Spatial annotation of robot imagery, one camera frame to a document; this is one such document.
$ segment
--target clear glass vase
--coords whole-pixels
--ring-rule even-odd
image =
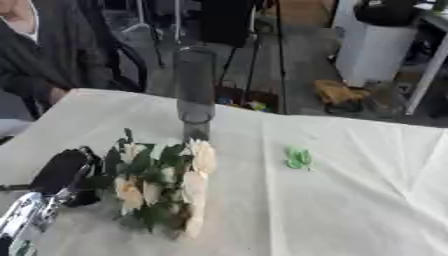
[[[216,54],[205,47],[183,47],[174,53],[173,63],[183,139],[209,140],[215,116]]]

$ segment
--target white rose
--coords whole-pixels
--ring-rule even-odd
[[[201,175],[208,175],[216,169],[215,150],[207,141],[190,140],[188,147],[194,156],[193,169]]]
[[[162,170],[163,181],[166,183],[176,182],[176,170],[173,167],[168,167]]]
[[[207,179],[199,172],[187,172],[184,176],[183,196],[190,204],[192,216],[187,221],[185,234],[196,238],[204,222]]]
[[[139,145],[135,143],[125,144],[124,145],[124,153],[121,153],[121,160],[123,160],[127,164],[131,164],[134,158],[146,147],[144,145]]]
[[[178,214],[180,211],[180,205],[179,204],[173,204],[170,208],[170,212],[172,214]]]
[[[143,198],[145,199],[146,205],[151,206],[157,203],[160,192],[159,186],[147,182],[143,183]]]
[[[123,177],[117,177],[115,179],[115,193],[118,198],[124,201],[122,212],[140,209],[143,205],[142,194],[135,186],[135,180],[132,178],[126,180]]]
[[[205,193],[204,187],[206,179],[198,172],[186,172],[182,187],[182,198],[187,203],[194,203]]]

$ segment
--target white shirt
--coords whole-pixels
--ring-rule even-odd
[[[15,29],[13,29],[11,27],[11,25],[9,24],[9,22],[7,20],[5,20],[2,16],[0,16],[0,18],[12,29],[14,30],[16,33],[23,35],[25,37],[28,37],[29,39],[33,40],[36,44],[38,43],[38,37],[39,37],[39,14],[37,13],[36,7],[33,4],[33,1],[29,0],[30,5],[31,5],[31,9],[33,11],[34,14],[34,20],[35,20],[35,25],[34,25],[34,31],[33,33],[22,33],[22,32],[18,32]]]

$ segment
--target flower bouquet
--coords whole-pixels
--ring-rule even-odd
[[[102,187],[115,194],[122,217],[149,231],[163,228],[176,237],[196,237],[202,227],[209,175],[215,151],[206,141],[166,146],[134,142],[132,132],[117,141],[104,159]]]

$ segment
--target black bag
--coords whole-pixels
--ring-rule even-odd
[[[356,18],[376,26],[404,27],[414,20],[417,0],[361,0],[355,8]]]

